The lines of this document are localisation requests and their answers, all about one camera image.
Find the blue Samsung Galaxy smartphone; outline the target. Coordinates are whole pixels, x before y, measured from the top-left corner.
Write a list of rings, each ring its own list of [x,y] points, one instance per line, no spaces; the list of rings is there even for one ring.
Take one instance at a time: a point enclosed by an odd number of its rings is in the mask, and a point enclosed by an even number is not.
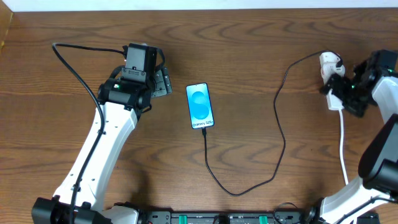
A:
[[[210,100],[210,92],[206,83],[186,86],[188,109],[191,126],[201,129],[214,126],[214,116]]]

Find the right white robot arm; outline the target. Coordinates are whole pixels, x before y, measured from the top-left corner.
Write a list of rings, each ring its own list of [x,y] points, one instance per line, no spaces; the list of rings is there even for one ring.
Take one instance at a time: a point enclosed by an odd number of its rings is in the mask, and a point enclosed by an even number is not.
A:
[[[384,126],[363,153],[358,176],[339,192],[323,198],[307,216],[307,223],[351,223],[385,203],[397,203],[397,52],[377,50],[345,76],[340,56],[320,56],[321,76],[329,108],[342,108],[361,118],[376,105]]]

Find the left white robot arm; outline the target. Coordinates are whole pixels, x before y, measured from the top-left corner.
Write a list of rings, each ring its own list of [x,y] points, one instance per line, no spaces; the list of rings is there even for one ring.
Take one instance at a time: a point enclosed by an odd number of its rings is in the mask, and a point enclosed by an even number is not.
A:
[[[51,199],[39,197],[32,207],[34,223],[142,223],[125,203],[104,209],[109,179],[126,139],[152,98],[172,92],[165,56],[158,47],[130,43],[97,94],[84,84],[95,105],[95,117],[80,153]]]

